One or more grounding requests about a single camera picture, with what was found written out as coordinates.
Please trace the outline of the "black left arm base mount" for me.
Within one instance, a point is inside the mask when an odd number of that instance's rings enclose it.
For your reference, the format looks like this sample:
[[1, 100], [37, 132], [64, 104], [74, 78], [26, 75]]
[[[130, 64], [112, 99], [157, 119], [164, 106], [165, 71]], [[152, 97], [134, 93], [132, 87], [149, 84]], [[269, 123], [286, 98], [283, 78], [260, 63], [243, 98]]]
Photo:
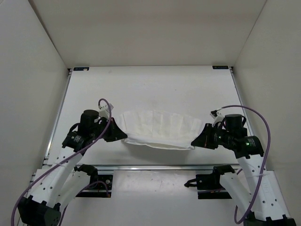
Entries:
[[113, 175], [99, 173], [92, 165], [82, 164], [74, 167], [74, 172], [84, 172], [89, 176], [88, 187], [81, 190], [76, 197], [85, 198], [111, 198]]

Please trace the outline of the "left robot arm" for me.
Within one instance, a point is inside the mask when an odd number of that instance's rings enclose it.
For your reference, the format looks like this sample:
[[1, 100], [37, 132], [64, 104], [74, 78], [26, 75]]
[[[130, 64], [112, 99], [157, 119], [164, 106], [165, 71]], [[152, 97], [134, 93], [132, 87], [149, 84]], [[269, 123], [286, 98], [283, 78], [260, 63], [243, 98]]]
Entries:
[[85, 110], [72, 125], [51, 168], [36, 179], [27, 197], [17, 204], [21, 221], [28, 226], [59, 226], [69, 203], [98, 181], [97, 169], [77, 164], [99, 139], [114, 142], [127, 138], [111, 115], [111, 106]]

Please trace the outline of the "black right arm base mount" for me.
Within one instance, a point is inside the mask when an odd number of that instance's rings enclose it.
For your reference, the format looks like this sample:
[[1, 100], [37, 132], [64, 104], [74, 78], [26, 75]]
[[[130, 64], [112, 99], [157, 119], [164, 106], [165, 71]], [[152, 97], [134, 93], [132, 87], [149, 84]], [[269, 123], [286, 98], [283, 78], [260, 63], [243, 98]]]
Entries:
[[230, 165], [214, 166], [211, 174], [197, 174], [184, 186], [196, 187], [199, 200], [231, 199], [229, 193], [220, 184], [220, 178], [225, 173], [236, 173], [236, 171]]

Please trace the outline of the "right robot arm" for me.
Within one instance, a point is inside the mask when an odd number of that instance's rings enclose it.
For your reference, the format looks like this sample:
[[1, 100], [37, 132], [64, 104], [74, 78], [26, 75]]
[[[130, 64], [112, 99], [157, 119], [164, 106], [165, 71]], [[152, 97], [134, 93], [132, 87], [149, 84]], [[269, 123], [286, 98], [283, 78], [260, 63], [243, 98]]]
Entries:
[[281, 205], [280, 189], [272, 171], [265, 167], [267, 152], [256, 136], [248, 136], [246, 118], [240, 114], [222, 116], [212, 111], [212, 124], [207, 123], [192, 141], [194, 147], [231, 150], [244, 173], [248, 188], [241, 183], [238, 170], [230, 165], [214, 166], [211, 174], [198, 174], [186, 187], [196, 187], [200, 194], [226, 191], [235, 201], [235, 211], [242, 212], [235, 223], [245, 226], [294, 226], [295, 220]]

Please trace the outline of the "white pleated skirt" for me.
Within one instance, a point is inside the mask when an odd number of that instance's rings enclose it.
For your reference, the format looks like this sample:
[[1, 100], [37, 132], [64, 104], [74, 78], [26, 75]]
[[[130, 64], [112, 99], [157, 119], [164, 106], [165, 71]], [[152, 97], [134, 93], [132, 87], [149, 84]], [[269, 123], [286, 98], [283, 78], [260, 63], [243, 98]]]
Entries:
[[127, 134], [125, 143], [166, 150], [193, 150], [191, 143], [205, 126], [189, 115], [155, 110], [127, 111], [115, 122]]

